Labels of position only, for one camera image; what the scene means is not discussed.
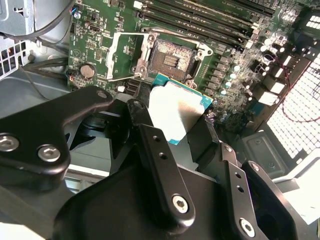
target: capacitor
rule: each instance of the capacitor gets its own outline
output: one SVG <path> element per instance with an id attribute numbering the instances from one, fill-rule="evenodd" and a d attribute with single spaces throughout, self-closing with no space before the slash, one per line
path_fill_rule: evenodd
<path id="1" fill-rule="evenodd" d="M 270 50 L 267 50 L 264 52 L 263 58 L 267 61 L 274 61 L 277 58 L 277 55 L 275 55 L 273 52 Z"/>
<path id="2" fill-rule="evenodd" d="M 226 117 L 228 117 L 228 113 L 226 111 L 223 111 L 222 113 L 222 117 L 225 119 Z"/>
<path id="3" fill-rule="evenodd" d="M 271 45 L 272 44 L 272 40 L 270 38 L 265 38 L 263 41 L 264 45 Z"/>
<path id="4" fill-rule="evenodd" d="M 234 72 L 239 72 L 240 69 L 241 69 L 241 67 L 240 67 L 239 65 L 237 65 L 237 64 L 235 64 L 235 65 L 232 66 L 232 70 L 233 70 Z"/>
<path id="5" fill-rule="evenodd" d="M 260 63 L 260 68 L 263 69 L 265 72 L 270 70 L 270 67 L 265 63 Z"/>
<path id="6" fill-rule="evenodd" d="M 73 17 L 74 17 L 75 19 L 80 19 L 80 18 L 81 18 L 81 13 L 78 12 L 78 11 L 76 11 L 76 12 L 73 14 Z"/>
<path id="7" fill-rule="evenodd" d="M 84 64 L 80 68 L 80 73 L 85 79 L 91 79 L 96 75 L 96 69 L 91 64 Z"/>
<path id="8" fill-rule="evenodd" d="M 231 88 L 232 83 L 230 81 L 225 81 L 224 85 L 226 88 Z"/>
<path id="9" fill-rule="evenodd" d="M 86 28 L 89 28 L 90 25 L 91 25 L 91 21 L 85 21 L 85 22 L 84 22 L 84 26 L 85 26 Z"/>
<path id="10" fill-rule="evenodd" d="M 266 45 L 262 45 L 261 47 L 260 47 L 260 51 L 261 52 L 265 52 L 265 51 L 267 51 L 268 50 L 268 46 L 266 46 Z"/>
<path id="11" fill-rule="evenodd" d="M 227 94 L 227 91 L 224 88 L 220 88 L 219 92 L 220 92 L 221 95 L 226 95 Z"/>
<path id="12" fill-rule="evenodd" d="M 276 43 L 272 44 L 272 47 L 276 49 L 279 53 L 283 53 L 286 50 L 283 46 Z"/>
<path id="13" fill-rule="evenodd" d="M 246 83 L 245 81 L 242 83 L 242 85 L 244 86 L 245 89 L 249 89 L 250 85 L 248 83 Z"/>
<path id="14" fill-rule="evenodd" d="M 230 78 L 230 79 L 236 79 L 236 78 L 237 78 L 237 74 L 235 74 L 235 73 L 230 73 L 230 74 L 229 74 L 229 78 Z"/>
<path id="15" fill-rule="evenodd" d="M 252 96 L 250 96 L 248 93 L 245 94 L 245 97 L 248 101 L 251 101 L 252 100 Z"/>

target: black cable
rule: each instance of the black cable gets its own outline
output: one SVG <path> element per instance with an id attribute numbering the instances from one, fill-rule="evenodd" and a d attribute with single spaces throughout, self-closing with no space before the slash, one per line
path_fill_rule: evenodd
<path id="1" fill-rule="evenodd" d="M 76 3 L 76 0 L 71 0 L 68 3 L 68 5 L 63 9 L 63 11 L 54 20 L 52 20 L 50 23 L 48 23 L 43 28 L 34 31 L 33 33 L 26 34 L 26 35 L 18 35 L 18 36 L 6 34 L 6 36 L 8 38 L 20 40 L 20 41 L 35 39 L 39 36 L 42 36 L 42 35 L 46 34 L 47 32 L 51 31 L 52 29 L 54 29 L 62 21 L 62 19 L 65 17 L 65 14 L 67 14 L 67 13 L 70 14 L 70 9 L 75 5 L 75 3 Z"/>
<path id="2" fill-rule="evenodd" d="M 66 66 L 68 65 L 68 58 L 67 57 L 59 57 L 59 58 L 53 58 L 45 61 L 40 61 L 36 63 L 29 63 L 23 67 L 24 70 L 29 69 L 43 69 L 43 68 L 49 68 L 52 64 L 60 64 L 55 65 L 55 67 L 60 66 Z"/>
<path id="3" fill-rule="evenodd" d="M 52 48 L 52 47 L 54 47 L 54 46 L 56 46 L 56 45 L 61 44 L 61 43 L 63 42 L 63 40 L 66 38 L 66 36 L 68 35 L 68 33 L 70 32 L 70 30 L 71 30 L 71 26 L 72 26 L 73 19 L 74 19 L 74 17 L 71 15 L 71 16 L 70 16 L 70 19 L 69 19 L 68 27 L 67 27 L 67 29 L 66 29 L 63 37 L 62 37 L 59 41 L 57 41 L 57 42 L 50 42 L 50 41 L 47 41 L 47 40 L 42 39 L 41 37 L 37 37 L 37 39 L 38 39 L 39 41 L 41 41 L 42 44 L 45 43 L 45 44 L 46 44 L 46 47 L 49 47 L 49 48 Z"/>
<path id="4" fill-rule="evenodd" d="M 19 66 L 19 69 L 21 69 L 21 71 L 27 76 L 28 81 L 31 83 L 31 85 L 33 86 L 34 90 L 36 90 L 36 92 L 46 101 L 50 100 L 49 98 L 45 97 L 40 90 L 37 88 L 36 84 L 34 83 L 34 81 L 31 79 L 31 77 L 29 76 L 29 74 L 21 67 Z"/>

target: black metal arm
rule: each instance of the black metal arm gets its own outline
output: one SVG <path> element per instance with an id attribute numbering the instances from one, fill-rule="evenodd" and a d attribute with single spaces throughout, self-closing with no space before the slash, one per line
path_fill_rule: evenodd
<path id="1" fill-rule="evenodd" d="M 142 83 L 122 102 L 92 86 L 0 119 L 0 210 L 52 240 L 316 239 L 204 118 L 188 133 L 200 173 L 178 167 L 149 93 Z M 110 176 L 74 195 L 63 181 L 69 150 L 95 137 L 110 139 Z"/>

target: electronic component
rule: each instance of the electronic component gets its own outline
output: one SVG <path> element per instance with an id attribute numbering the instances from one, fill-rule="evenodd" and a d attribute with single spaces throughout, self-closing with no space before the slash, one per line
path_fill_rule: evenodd
<path id="1" fill-rule="evenodd" d="M 217 83 L 214 83 L 214 82 L 208 82 L 207 86 L 208 86 L 209 88 L 211 88 L 211 89 L 214 89 L 214 88 L 216 88 L 216 87 L 218 86 L 218 84 L 217 84 Z"/>
<path id="2" fill-rule="evenodd" d="M 230 81 L 225 81 L 224 85 L 226 88 L 231 88 L 232 83 Z"/>
<path id="3" fill-rule="evenodd" d="M 81 77 L 74 81 L 80 87 L 99 86 L 113 96 L 119 92 L 118 86 L 124 85 L 124 92 L 134 95 L 137 84 L 132 84 L 130 77 L 151 84 L 162 73 L 213 98 L 222 98 L 223 89 L 227 96 L 219 101 L 219 107 L 228 113 L 233 109 L 238 111 L 237 115 L 245 113 L 249 104 L 243 94 L 250 91 L 246 86 L 253 89 L 262 84 L 269 68 L 279 62 L 288 62 L 288 74 L 295 66 L 302 47 L 289 37 L 293 20 L 283 20 L 281 29 L 277 29 L 279 19 L 265 16 L 266 12 L 258 15 L 253 4 L 240 4 L 250 1 L 232 0 L 232 6 L 205 2 L 79 3 L 82 17 L 81 21 L 74 19 L 77 25 L 70 39 L 69 68 L 79 70 L 83 63 L 90 63 L 95 67 L 95 75 L 90 81 Z M 281 4 L 283 9 L 302 9 L 296 0 L 284 0 Z M 263 8 L 268 11 L 276 4 L 269 1 Z M 232 132 L 233 126 L 240 123 L 231 121 L 225 119 L 227 130 Z"/>
<path id="4" fill-rule="evenodd" d="M 226 111 L 223 111 L 221 113 L 222 117 L 225 119 L 226 117 L 228 117 L 228 113 Z"/>
<path id="5" fill-rule="evenodd" d="M 265 90 L 261 86 L 257 86 L 253 91 L 253 96 L 259 103 L 272 106 L 279 99 L 278 95 Z"/>
<path id="6" fill-rule="evenodd" d="M 272 44 L 272 47 L 276 49 L 279 53 L 283 53 L 286 50 L 283 46 L 276 43 Z"/>
<path id="7" fill-rule="evenodd" d="M 221 95 L 226 95 L 226 94 L 227 94 L 227 91 L 226 91 L 224 88 L 220 88 L 219 93 L 220 93 Z"/>
<path id="8" fill-rule="evenodd" d="M 246 83 L 245 81 L 242 83 L 242 85 L 244 86 L 245 89 L 249 89 L 250 85 L 248 83 Z"/>
<path id="9" fill-rule="evenodd" d="M 267 61 L 274 61 L 274 60 L 276 60 L 277 55 L 275 55 L 270 50 L 267 50 L 267 51 L 264 52 L 263 58 L 266 59 Z"/>
<path id="10" fill-rule="evenodd" d="M 271 74 L 275 77 L 275 78 L 283 78 L 285 76 L 285 72 L 284 69 L 282 67 L 279 66 L 275 66 L 272 71 Z"/>
<path id="11" fill-rule="evenodd" d="M 240 69 L 241 69 L 241 67 L 240 67 L 239 65 L 237 65 L 237 64 L 234 64 L 234 65 L 232 66 L 232 70 L 233 70 L 234 72 L 239 72 Z"/>
<path id="12" fill-rule="evenodd" d="M 113 7 L 118 7 L 119 6 L 119 0 L 111 0 L 110 4 Z"/>
<path id="13" fill-rule="evenodd" d="M 96 21 L 96 20 L 98 20 L 99 19 L 99 13 L 97 13 L 97 12 L 93 12 L 93 13 L 91 13 L 91 20 L 92 21 Z"/>
<path id="14" fill-rule="evenodd" d="M 80 73 L 85 79 L 91 79 L 96 75 L 96 69 L 91 64 L 84 64 L 80 68 Z"/>
<path id="15" fill-rule="evenodd" d="M 252 101 L 253 97 L 249 93 L 244 94 L 248 101 Z"/>
<path id="16" fill-rule="evenodd" d="M 235 74 L 235 73 L 229 73 L 229 78 L 230 79 L 236 79 L 237 78 L 237 74 Z"/>
<path id="17" fill-rule="evenodd" d="M 217 78 L 216 76 L 212 76 L 212 77 L 210 78 L 210 81 L 213 82 L 213 83 L 219 83 L 219 82 L 220 82 L 220 81 L 219 81 L 219 78 Z"/>
<path id="18" fill-rule="evenodd" d="M 220 56 L 219 60 L 220 60 L 220 62 L 222 62 L 224 64 L 226 64 L 228 62 L 228 58 L 225 56 Z"/>
<path id="19" fill-rule="evenodd" d="M 219 71 L 219 70 L 214 70 L 212 74 L 215 75 L 215 76 L 221 76 L 222 72 Z"/>
<path id="20" fill-rule="evenodd" d="M 157 39 L 147 70 L 149 73 L 163 73 L 175 80 L 182 81 L 189 73 L 195 54 L 196 52 L 191 48 Z"/>
<path id="21" fill-rule="evenodd" d="M 225 65 L 223 65 L 223 64 L 221 64 L 221 63 L 218 63 L 218 64 L 216 65 L 216 68 L 223 71 L 223 70 L 225 69 Z"/>
<path id="22" fill-rule="evenodd" d="M 266 88 L 275 94 L 280 94 L 282 90 L 286 87 L 283 83 L 277 81 L 275 77 L 272 75 L 268 74 L 264 80 L 263 84 L 266 86 Z"/>
<path id="23" fill-rule="evenodd" d="M 272 44 L 272 40 L 270 39 L 270 38 L 268 38 L 268 37 L 266 37 L 265 39 L 264 39 L 264 41 L 263 41 L 263 44 L 264 45 L 271 45 Z"/>

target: cable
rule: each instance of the cable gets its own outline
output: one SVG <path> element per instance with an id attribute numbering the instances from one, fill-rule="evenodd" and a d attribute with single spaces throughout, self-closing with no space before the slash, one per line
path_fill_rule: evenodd
<path id="1" fill-rule="evenodd" d="M 29 74 L 21 67 L 19 66 L 19 69 L 22 70 L 22 72 L 24 72 L 24 74 L 27 76 L 27 79 L 29 80 L 29 82 L 31 83 L 31 85 L 33 86 L 34 90 L 36 90 L 36 92 L 46 101 L 50 100 L 49 98 L 45 97 L 40 90 L 37 88 L 36 84 L 34 83 L 34 81 L 31 79 L 31 77 L 29 76 Z"/>
<path id="2" fill-rule="evenodd" d="M 72 23 L 73 23 L 73 19 L 74 19 L 74 17 L 71 15 L 71 16 L 70 16 L 70 19 L 69 19 L 68 27 L 67 27 L 67 29 L 66 29 L 63 37 L 62 37 L 59 41 L 57 41 L 57 42 L 50 42 L 50 41 L 47 41 L 47 40 L 42 39 L 41 37 L 37 37 L 36 39 L 38 39 L 39 41 L 41 41 L 42 44 L 45 43 L 45 44 L 46 44 L 46 47 L 49 47 L 49 48 L 52 48 L 52 47 L 54 47 L 54 46 L 56 46 L 56 45 L 61 44 L 61 43 L 63 42 L 63 40 L 66 38 L 66 36 L 68 35 L 68 33 L 70 32 L 70 29 L 71 29 Z"/>
<path id="3" fill-rule="evenodd" d="M 50 23 L 48 23 L 43 28 L 34 31 L 33 33 L 26 34 L 26 35 L 18 35 L 18 36 L 6 34 L 6 36 L 8 38 L 15 39 L 15 40 L 29 40 L 29 39 L 35 39 L 39 36 L 42 36 L 42 35 L 46 34 L 47 32 L 51 31 L 52 29 L 54 29 L 62 21 L 62 19 L 65 17 L 65 14 L 70 14 L 69 13 L 70 9 L 75 5 L 75 3 L 76 3 L 76 0 L 71 0 L 67 4 L 67 6 L 62 10 L 62 12 L 54 20 L 52 20 Z"/>
<path id="4" fill-rule="evenodd" d="M 316 119 L 303 120 L 303 121 L 294 120 L 294 119 L 292 119 L 290 116 L 288 116 L 288 114 L 285 112 L 285 100 L 286 100 L 286 96 L 291 92 L 293 86 L 292 86 L 291 83 L 290 83 L 289 74 L 288 74 L 285 66 L 284 66 L 277 58 L 276 58 L 275 60 L 281 65 L 281 68 L 283 69 L 284 74 L 285 74 L 285 79 L 287 80 L 288 86 L 289 86 L 288 91 L 287 91 L 286 94 L 283 96 L 283 102 L 282 102 L 282 107 L 281 107 L 281 110 L 282 110 L 283 115 L 284 115 L 287 119 L 289 119 L 290 121 L 292 121 L 292 122 L 294 122 L 294 123 L 312 123 L 312 122 L 316 122 L 316 121 L 320 120 L 320 116 L 317 117 Z"/>
<path id="5" fill-rule="evenodd" d="M 50 67 L 60 67 L 60 66 L 67 66 L 68 65 L 68 58 L 67 57 L 60 57 L 49 59 L 41 62 L 36 63 L 29 63 L 23 67 L 24 70 L 30 69 L 43 69 L 43 68 L 50 68 Z"/>

